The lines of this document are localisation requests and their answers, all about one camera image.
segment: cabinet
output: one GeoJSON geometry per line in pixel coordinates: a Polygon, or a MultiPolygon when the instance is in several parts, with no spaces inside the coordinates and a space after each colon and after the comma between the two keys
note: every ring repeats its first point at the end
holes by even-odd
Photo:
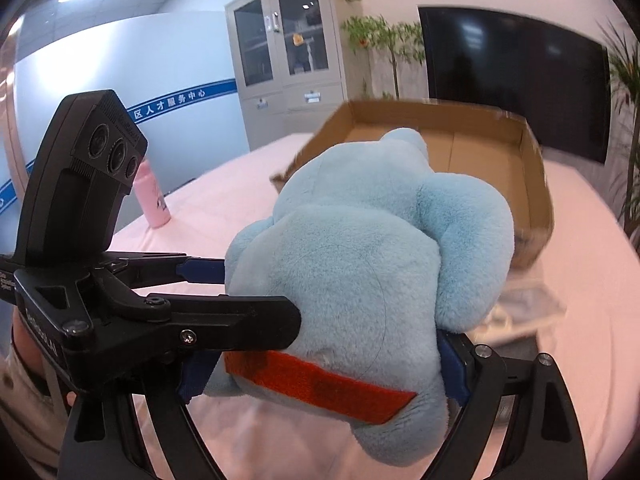
{"type": "Polygon", "coordinates": [[[346,99],[370,88],[369,57],[340,24],[361,14],[345,0],[235,0],[226,21],[251,150],[316,131],[346,99]]]}

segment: pink tablecloth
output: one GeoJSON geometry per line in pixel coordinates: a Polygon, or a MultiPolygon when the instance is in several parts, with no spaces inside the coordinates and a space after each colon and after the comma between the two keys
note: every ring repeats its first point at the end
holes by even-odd
{"type": "MultiPolygon", "coordinates": [[[[111,249],[224,257],[241,228],[270,216],[277,195],[269,176],[285,168],[308,138],[286,137],[207,173],[168,197],[173,219],[166,226],[153,231],[140,218],[116,234],[111,249]]],[[[556,228],[527,274],[542,277],[568,313],[539,334],[539,345],[558,361],[580,421],[590,478],[600,480],[637,427],[640,262],[577,171],[545,166],[556,228]]],[[[223,287],[179,283],[153,290],[219,294],[223,287]]],[[[249,397],[199,397],[190,411],[229,480],[416,480],[430,460],[402,469],[380,465],[364,455],[346,424],[249,397]]],[[[140,412],[158,474],[169,479],[142,404],[140,412]]],[[[492,435],[475,478],[490,474],[502,437],[492,435]]]]}

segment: camera lens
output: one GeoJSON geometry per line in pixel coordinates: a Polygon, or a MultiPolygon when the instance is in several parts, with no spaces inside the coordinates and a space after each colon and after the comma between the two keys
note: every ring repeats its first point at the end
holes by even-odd
{"type": "Polygon", "coordinates": [[[94,130],[94,134],[89,140],[89,156],[96,158],[104,151],[109,140],[109,128],[106,124],[101,124],[94,130]]]}
{"type": "Polygon", "coordinates": [[[119,139],[113,145],[111,149],[111,153],[109,154],[109,161],[107,162],[109,171],[111,173],[115,173],[118,171],[122,163],[124,162],[124,157],[127,155],[127,145],[124,143],[124,140],[119,139]]]}
{"type": "Polygon", "coordinates": [[[129,159],[129,163],[127,164],[127,169],[124,170],[124,176],[126,178],[130,178],[131,175],[133,175],[136,172],[137,168],[138,168],[138,160],[135,156],[132,156],[129,159]]]}

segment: blue gripper pad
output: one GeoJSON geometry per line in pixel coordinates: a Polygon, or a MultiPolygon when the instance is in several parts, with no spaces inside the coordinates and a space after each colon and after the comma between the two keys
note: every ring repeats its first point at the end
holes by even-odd
{"type": "Polygon", "coordinates": [[[225,261],[208,258],[188,258],[175,267],[175,272],[189,283],[225,284],[225,261]]]}
{"type": "Polygon", "coordinates": [[[215,350],[201,350],[184,362],[178,394],[185,404],[204,393],[221,354],[215,350]]]}
{"type": "Polygon", "coordinates": [[[436,331],[436,340],[440,352],[440,373],[444,381],[445,394],[462,408],[471,396],[466,384],[465,365],[440,330],[436,331]]]}

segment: pink bottle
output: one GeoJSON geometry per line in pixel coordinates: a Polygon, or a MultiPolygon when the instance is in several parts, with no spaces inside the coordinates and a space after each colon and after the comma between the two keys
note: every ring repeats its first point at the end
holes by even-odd
{"type": "Polygon", "coordinates": [[[157,229],[171,219],[171,213],[164,202],[158,180],[154,172],[151,171],[151,164],[146,158],[142,159],[138,168],[138,173],[133,181],[133,191],[149,227],[157,229]]]}

